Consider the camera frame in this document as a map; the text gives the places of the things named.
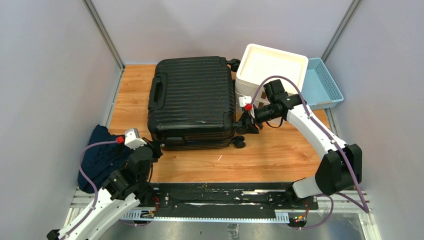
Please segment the white three-drawer storage unit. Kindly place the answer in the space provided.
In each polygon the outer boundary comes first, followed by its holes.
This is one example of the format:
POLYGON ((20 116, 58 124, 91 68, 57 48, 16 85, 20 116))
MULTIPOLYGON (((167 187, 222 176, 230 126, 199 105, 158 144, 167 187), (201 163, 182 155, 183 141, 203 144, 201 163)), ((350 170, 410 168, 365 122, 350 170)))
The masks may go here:
POLYGON ((239 97, 253 97, 263 80, 270 76, 288 78, 301 90, 308 63, 309 59, 304 55, 248 44, 235 77, 236 112, 242 112, 239 97))

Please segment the light blue plastic basket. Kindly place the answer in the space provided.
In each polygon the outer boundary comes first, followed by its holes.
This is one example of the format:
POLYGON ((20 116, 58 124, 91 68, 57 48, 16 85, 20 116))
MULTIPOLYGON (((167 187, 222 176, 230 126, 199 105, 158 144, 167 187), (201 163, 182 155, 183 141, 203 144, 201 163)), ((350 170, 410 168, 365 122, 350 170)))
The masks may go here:
POLYGON ((344 100, 335 80, 319 57, 309 59, 301 94, 313 111, 333 108, 344 100))

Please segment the black ribbed hard-shell suitcase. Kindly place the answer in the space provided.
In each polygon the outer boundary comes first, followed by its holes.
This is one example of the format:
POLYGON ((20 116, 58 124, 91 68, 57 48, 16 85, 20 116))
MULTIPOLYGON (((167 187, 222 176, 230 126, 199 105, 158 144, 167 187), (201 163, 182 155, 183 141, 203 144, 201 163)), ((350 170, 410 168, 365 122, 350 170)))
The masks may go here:
POLYGON ((239 59, 169 58, 156 64, 147 128, 165 151, 245 147, 236 136, 235 81, 239 59))

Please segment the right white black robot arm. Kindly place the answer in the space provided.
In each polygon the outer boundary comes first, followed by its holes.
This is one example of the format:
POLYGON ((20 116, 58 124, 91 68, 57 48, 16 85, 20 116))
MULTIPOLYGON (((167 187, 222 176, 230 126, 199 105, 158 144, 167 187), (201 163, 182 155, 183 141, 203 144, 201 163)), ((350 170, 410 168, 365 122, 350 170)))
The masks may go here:
POLYGON ((285 190, 286 204, 298 209, 306 198, 340 194, 348 188, 356 188, 358 204, 367 211, 366 201, 359 187, 362 181, 363 152, 357 144, 347 144, 332 133, 312 112, 298 87, 290 95, 281 80, 286 77, 273 75, 266 78, 256 89, 254 96, 238 97, 242 115, 237 122, 239 135, 258 134, 262 124, 281 119, 293 125, 311 144, 321 162, 313 176, 290 183, 285 190))

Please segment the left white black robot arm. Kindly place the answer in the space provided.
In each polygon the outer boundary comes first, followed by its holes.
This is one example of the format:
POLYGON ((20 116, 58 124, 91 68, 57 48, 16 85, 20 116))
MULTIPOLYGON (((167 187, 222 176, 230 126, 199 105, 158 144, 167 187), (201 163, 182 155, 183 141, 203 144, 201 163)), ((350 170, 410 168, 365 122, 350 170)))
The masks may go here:
POLYGON ((120 218, 137 207, 149 206, 153 201, 153 187, 149 178, 152 166, 162 156, 157 141, 143 138, 131 140, 118 137, 106 144, 124 144, 133 149, 128 160, 105 180, 101 189, 94 189, 92 202, 69 224, 53 229, 49 240, 98 240, 120 218))

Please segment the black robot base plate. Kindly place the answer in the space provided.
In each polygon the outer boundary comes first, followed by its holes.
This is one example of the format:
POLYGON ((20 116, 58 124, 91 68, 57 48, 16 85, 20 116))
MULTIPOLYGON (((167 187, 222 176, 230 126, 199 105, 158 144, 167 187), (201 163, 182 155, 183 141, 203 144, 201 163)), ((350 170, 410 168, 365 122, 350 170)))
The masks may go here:
POLYGON ((287 182, 153 183, 153 197, 122 216, 137 224, 150 221, 289 223, 325 205, 309 196, 290 202, 287 182))

